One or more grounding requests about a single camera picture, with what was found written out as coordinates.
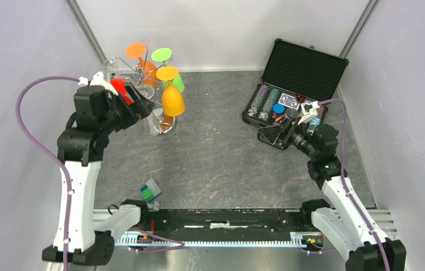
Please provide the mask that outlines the clear flute glass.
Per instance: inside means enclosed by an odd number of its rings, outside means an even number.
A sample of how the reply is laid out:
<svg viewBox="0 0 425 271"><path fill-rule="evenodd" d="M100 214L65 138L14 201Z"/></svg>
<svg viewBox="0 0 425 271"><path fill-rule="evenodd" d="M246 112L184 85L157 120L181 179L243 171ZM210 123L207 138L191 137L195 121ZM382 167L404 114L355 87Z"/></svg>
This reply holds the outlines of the clear flute glass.
<svg viewBox="0 0 425 271"><path fill-rule="evenodd" d="M162 127L162 109L159 108L159 102L154 99L155 88L150 85L137 85L136 90L149 102L147 109L149 114L144 118L144 126L151 136L164 136L165 131Z"/></svg>

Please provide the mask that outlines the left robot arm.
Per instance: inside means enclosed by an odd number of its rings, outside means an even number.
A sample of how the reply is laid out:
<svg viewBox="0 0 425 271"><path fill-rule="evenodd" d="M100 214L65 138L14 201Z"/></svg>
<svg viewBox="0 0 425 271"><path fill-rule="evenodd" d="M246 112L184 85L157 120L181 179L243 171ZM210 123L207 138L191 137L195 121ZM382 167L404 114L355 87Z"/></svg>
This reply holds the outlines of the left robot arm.
<svg viewBox="0 0 425 271"><path fill-rule="evenodd" d="M125 200L100 224L93 222L96 182L111 133L148 117L154 102L133 85L115 94L101 85L80 87L73 97L75 112L57 140L62 171L60 219L53 244L42 259L70 265L104 266L115 242L131 227L144 230L150 224L143 200Z"/></svg>

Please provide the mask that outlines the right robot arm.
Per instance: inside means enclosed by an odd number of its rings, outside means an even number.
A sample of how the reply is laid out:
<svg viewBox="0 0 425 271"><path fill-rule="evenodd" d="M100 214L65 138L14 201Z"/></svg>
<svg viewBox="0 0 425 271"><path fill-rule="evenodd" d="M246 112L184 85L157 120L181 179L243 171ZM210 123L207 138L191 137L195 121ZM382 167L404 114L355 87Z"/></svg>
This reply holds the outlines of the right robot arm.
<svg viewBox="0 0 425 271"><path fill-rule="evenodd" d="M392 240L357 197L352 182L336 155L338 131L328 124L307 134L303 125L283 123L258 129L258 139L277 148L294 146L309 161L310 178L332 203L303 202L300 225L320 230L345 261L346 270L405 270L406 248Z"/></svg>

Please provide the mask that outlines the red plastic wine glass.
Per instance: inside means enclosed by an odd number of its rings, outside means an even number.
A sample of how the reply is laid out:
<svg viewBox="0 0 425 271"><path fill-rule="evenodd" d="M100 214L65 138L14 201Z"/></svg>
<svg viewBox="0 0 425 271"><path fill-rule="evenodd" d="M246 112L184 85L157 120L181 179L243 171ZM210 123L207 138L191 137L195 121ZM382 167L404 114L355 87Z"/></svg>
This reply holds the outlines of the red plastic wine glass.
<svg viewBox="0 0 425 271"><path fill-rule="evenodd" d="M125 84L126 81L120 78L113 78L110 80L110 84L114 87L114 89L123 97L127 105L132 105L133 100L129 96Z"/></svg>

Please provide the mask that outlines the yellow plastic wine glass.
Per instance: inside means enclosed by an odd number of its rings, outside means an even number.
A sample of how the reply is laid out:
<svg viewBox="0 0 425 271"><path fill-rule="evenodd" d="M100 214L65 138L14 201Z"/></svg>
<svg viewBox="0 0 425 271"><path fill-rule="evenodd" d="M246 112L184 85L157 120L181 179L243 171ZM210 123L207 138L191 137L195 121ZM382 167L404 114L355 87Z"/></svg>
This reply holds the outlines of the yellow plastic wine glass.
<svg viewBox="0 0 425 271"><path fill-rule="evenodd" d="M185 102L176 88L172 86L166 87L162 94L163 112L172 117L180 116L185 111Z"/></svg>

